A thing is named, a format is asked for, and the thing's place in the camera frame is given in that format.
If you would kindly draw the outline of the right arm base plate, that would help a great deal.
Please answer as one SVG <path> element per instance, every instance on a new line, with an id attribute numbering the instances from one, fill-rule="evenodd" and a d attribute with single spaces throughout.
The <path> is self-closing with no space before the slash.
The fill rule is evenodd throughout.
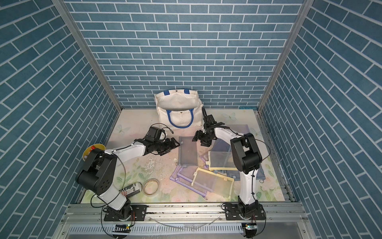
<path id="1" fill-rule="evenodd" d="M 253 203 L 251 205 L 243 205 L 241 203 L 223 203 L 221 209 L 225 212 L 227 221 L 238 220 L 265 220 L 266 212 L 263 205 Z"/>

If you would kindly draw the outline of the grey mesh pouch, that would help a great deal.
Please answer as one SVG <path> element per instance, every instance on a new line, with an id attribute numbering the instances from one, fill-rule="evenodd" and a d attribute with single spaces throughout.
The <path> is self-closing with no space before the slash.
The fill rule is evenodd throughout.
<path id="1" fill-rule="evenodd" d="M 180 136 L 179 165 L 182 167 L 197 166 L 197 142 L 191 136 Z"/>

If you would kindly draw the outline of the yellow trimmed mesh pouch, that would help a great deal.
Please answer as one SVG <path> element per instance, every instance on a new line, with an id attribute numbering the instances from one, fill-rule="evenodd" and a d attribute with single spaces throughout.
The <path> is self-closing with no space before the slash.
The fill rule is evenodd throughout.
<path id="1" fill-rule="evenodd" d="M 238 170 L 233 161 L 231 152 L 210 151 L 207 165 L 210 171 L 214 170 Z"/>
<path id="2" fill-rule="evenodd" d="M 192 186 L 201 187 L 209 192 L 231 199 L 234 179 L 222 174 L 215 174 L 203 168 L 197 168 Z"/>

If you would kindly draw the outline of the purple trimmed mesh pouch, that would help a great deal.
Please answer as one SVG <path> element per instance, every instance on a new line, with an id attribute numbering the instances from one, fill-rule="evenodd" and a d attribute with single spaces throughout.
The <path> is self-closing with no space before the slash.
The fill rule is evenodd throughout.
<path id="1" fill-rule="evenodd" d="M 189 191 L 199 194 L 204 199 L 207 199 L 207 190 L 200 186 L 193 186 L 192 181 L 194 179 L 194 173 L 197 170 L 197 166 L 176 166 L 176 169 L 170 176 L 170 180 L 180 184 L 181 186 L 187 188 Z"/>
<path id="2" fill-rule="evenodd" d="M 204 161 L 204 162 L 208 161 L 208 153 L 210 151 L 211 152 L 214 152 L 214 151 L 217 151 L 217 152 L 231 152 L 231 146 L 228 143 L 226 143 L 225 141 L 221 140 L 221 139 L 215 140 L 212 149 L 209 150 L 207 153 L 205 153 L 205 154 L 203 154 L 201 156 L 202 161 Z"/>

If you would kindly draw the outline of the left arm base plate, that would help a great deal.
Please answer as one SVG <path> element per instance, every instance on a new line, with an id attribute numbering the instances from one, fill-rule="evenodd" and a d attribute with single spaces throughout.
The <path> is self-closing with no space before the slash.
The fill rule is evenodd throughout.
<path id="1" fill-rule="evenodd" d="M 147 208 L 147 205 L 128 204 L 119 211 L 107 206 L 103 208 L 102 212 L 105 213 L 104 221 L 106 222 L 136 222 L 144 221 Z"/>

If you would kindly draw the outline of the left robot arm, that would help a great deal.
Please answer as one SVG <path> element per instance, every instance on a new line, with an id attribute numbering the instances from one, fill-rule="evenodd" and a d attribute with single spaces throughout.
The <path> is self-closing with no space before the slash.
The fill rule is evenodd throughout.
<path id="1" fill-rule="evenodd" d="M 162 156 L 179 146 L 173 137 L 166 138 L 164 129 L 151 126 L 144 138 L 136 139 L 128 146 L 91 150 L 76 176 L 76 182 L 93 191 L 109 208 L 117 212 L 126 210 L 128 200 L 113 184 L 116 167 L 153 152 Z"/>

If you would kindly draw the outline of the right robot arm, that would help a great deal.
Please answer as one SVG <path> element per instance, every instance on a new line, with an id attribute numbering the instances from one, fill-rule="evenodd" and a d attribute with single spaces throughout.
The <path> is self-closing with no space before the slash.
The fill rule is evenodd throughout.
<path id="1" fill-rule="evenodd" d="M 213 140 L 221 139 L 231 146 L 233 162 L 240 172 L 240 194 L 238 207 L 241 213 L 258 209 L 256 198 L 256 176 L 263 160 L 257 141 L 251 133 L 240 134 L 223 122 L 216 122 L 213 115 L 203 113 L 204 129 L 195 133 L 193 141 L 209 147 Z"/>

